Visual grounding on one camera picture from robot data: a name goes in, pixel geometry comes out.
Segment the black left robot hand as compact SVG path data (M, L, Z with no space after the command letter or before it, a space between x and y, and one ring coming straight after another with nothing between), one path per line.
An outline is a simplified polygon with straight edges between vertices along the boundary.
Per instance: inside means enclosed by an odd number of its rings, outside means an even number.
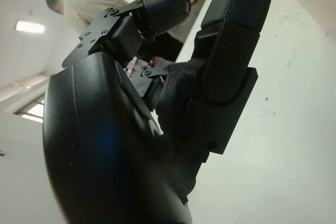
M190 14L190 0L102 12L50 77L43 144L69 223L191 223L188 194L223 154L257 81L249 67L271 0L212 0L189 61L124 70Z

